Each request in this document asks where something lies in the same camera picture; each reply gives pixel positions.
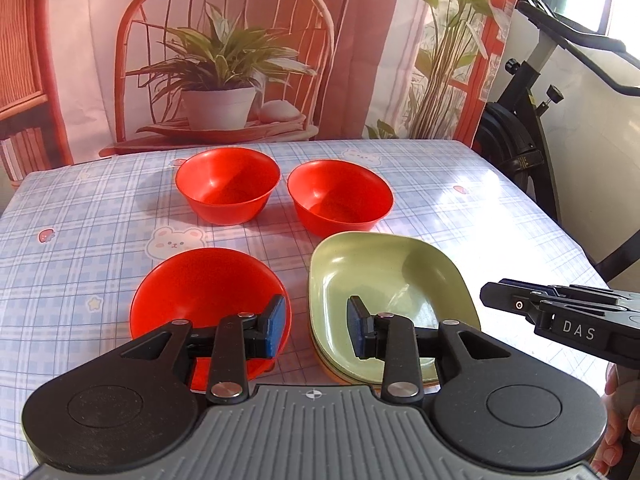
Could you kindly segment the person right hand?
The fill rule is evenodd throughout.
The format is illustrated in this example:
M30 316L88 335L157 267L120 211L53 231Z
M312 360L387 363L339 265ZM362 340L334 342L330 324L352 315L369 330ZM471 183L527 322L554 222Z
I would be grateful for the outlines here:
M636 406L627 418L620 417L613 408L613 396L618 387L617 368L608 363L606 384L602 401L608 409L608 426L596 455L591 461L592 468L602 476L607 476L610 469L616 466L623 457L622 439L627 430L634 437L639 435L639 407Z

